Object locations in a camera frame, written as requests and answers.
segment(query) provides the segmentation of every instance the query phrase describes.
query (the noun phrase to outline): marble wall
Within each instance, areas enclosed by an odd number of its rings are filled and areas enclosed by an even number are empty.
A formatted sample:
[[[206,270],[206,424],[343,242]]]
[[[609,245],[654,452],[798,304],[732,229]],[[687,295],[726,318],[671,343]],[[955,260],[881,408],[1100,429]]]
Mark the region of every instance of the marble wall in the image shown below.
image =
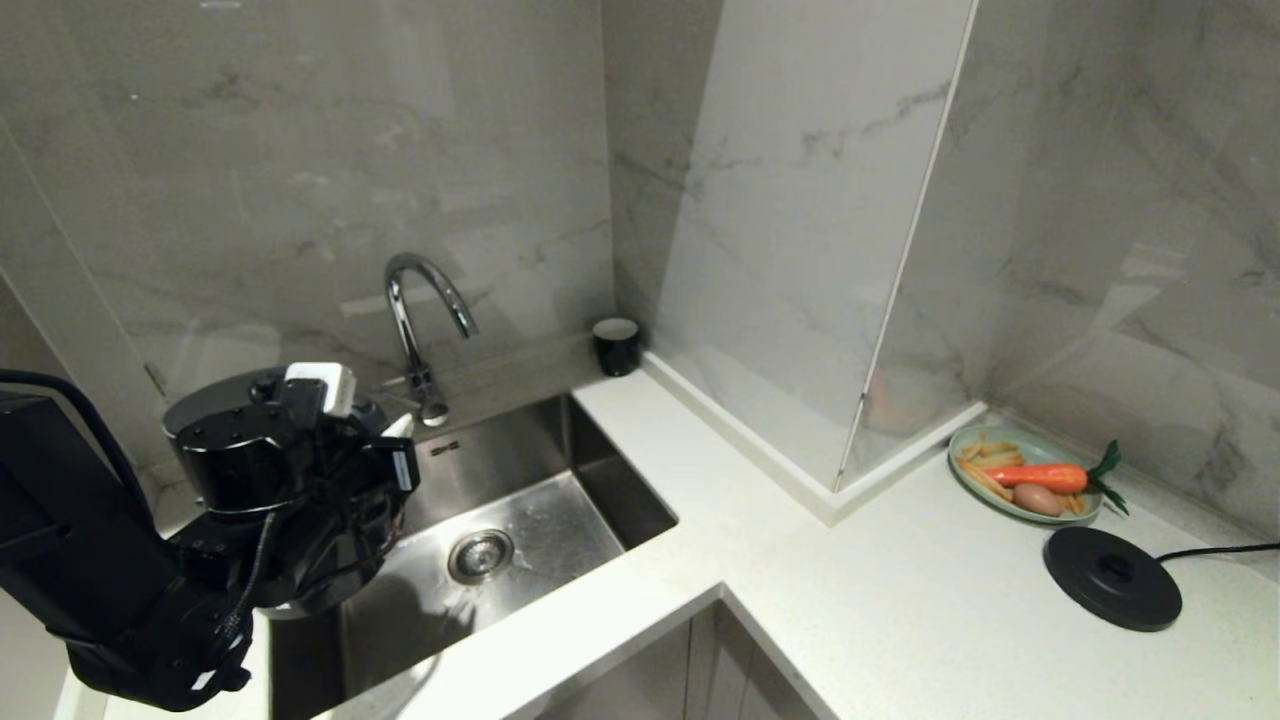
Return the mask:
[[[125,359],[86,386],[133,404],[140,464],[159,411],[228,374],[397,375],[398,251],[477,319],[463,342],[410,293],[447,392],[589,368],[614,310],[602,76],[596,0],[14,0],[0,177],[47,227],[0,217],[0,264],[77,378]]]
[[[603,4],[618,304],[827,487],[969,0]]]
[[[1094,5],[983,1],[887,337],[1280,536],[1280,8]]]

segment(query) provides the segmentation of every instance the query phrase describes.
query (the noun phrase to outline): stainless steel sink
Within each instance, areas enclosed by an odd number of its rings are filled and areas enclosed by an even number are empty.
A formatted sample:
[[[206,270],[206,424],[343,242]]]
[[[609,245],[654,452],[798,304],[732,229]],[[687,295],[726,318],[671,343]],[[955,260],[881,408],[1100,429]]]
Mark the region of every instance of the stainless steel sink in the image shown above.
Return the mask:
[[[422,484],[378,577],[275,620],[271,717],[311,717],[671,529],[675,516],[568,396],[417,446]]]

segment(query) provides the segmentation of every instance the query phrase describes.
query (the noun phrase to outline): white countertop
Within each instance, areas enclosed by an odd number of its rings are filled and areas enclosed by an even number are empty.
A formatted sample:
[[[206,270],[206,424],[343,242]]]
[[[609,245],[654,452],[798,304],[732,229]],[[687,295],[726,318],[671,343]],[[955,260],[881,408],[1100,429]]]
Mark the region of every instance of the white countertop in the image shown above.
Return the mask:
[[[531,717],[717,598],[819,715],[1280,717],[1277,588],[1243,565],[1170,562],[1181,618],[1123,630],[1050,578],[1050,529],[970,497],[941,452],[828,528],[644,373],[575,395],[680,523],[329,717]],[[1203,544],[1142,509],[1094,527]],[[266,644],[248,688],[186,717],[265,719]],[[113,700],[105,717],[173,715]]]

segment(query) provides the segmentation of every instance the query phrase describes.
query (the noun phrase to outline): faucet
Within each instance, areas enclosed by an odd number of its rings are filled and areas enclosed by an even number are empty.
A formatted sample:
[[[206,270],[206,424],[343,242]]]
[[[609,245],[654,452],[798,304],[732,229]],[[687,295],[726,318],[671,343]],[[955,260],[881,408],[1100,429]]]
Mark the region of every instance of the faucet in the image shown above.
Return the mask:
[[[408,307],[404,306],[404,287],[401,277],[404,270],[416,270],[426,282],[431,283],[435,292],[440,295],[444,306],[453,315],[454,324],[463,338],[479,333],[471,310],[462,300],[458,290],[449,282],[448,275],[431,264],[430,260],[413,252],[401,252],[387,263],[387,302],[392,307],[396,318],[396,329],[399,332],[401,347],[404,348],[404,357],[408,360],[408,369],[404,379],[410,383],[413,400],[417,402],[419,419],[424,425],[435,428],[443,425],[449,419],[449,406],[444,404],[444,397],[431,377],[431,366],[419,352],[417,337],[413,336],[413,323],[408,319]]]

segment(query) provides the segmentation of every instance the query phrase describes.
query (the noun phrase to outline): drain strainer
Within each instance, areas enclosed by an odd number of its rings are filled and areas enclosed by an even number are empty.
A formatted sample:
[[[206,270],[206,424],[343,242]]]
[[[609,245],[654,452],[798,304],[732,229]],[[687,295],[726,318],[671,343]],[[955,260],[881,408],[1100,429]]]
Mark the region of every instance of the drain strainer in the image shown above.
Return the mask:
[[[480,530],[458,541],[449,551],[449,575],[474,585],[493,578],[511,562],[511,536],[502,530]]]

